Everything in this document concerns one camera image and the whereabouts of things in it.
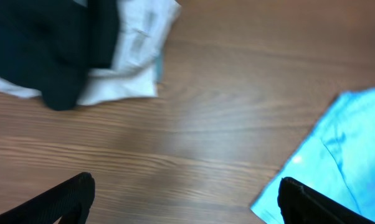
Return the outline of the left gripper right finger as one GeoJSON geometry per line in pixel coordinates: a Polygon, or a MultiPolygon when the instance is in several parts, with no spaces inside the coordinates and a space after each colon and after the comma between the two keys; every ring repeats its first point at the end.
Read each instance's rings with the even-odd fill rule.
{"type": "Polygon", "coordinates": [[[375,224],[291,177],[280,181],[277,202],[285,224],[375,224]]]}

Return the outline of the beige folded garment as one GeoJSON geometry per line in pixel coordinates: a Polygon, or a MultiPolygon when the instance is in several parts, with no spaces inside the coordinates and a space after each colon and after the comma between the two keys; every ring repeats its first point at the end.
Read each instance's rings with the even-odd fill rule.
{"type": "Polygon", "coordinates": [[[77,106],[158,94],[155,60],[181,6],[175,0],[133,0],[117,1],[117,7],[120,30],[112,64],[90,70],[77,106]]]}

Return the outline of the light blue printed t-shirt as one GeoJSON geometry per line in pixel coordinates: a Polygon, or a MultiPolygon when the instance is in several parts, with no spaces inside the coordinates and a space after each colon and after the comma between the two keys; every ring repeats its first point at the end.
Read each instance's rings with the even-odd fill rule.
{"type": "Polygon", "coordinates": [[[268,183],[251,210],[265,223],[282,223],[280,181],[292,177],[375,222],[375,88],[347,91],[268,183]]]}

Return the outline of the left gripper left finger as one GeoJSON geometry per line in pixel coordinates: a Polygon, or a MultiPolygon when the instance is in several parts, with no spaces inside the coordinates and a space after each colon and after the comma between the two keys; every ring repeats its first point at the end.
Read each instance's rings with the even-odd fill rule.
{"type": "Polygon", "coordinates": [[[0,224],[85,224],[95,199],[95,180],[82,172],[0,214],[0,224]]]}

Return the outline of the dark navy folded garment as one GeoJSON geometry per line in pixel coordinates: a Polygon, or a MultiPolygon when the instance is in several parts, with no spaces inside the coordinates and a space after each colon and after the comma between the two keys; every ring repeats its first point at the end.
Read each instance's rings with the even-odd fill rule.
{"type": "Polygon", "coordinates": [[[72,110],[93,68],[110,68],[116,0],[0,0],[0,91],[72,110]]]}

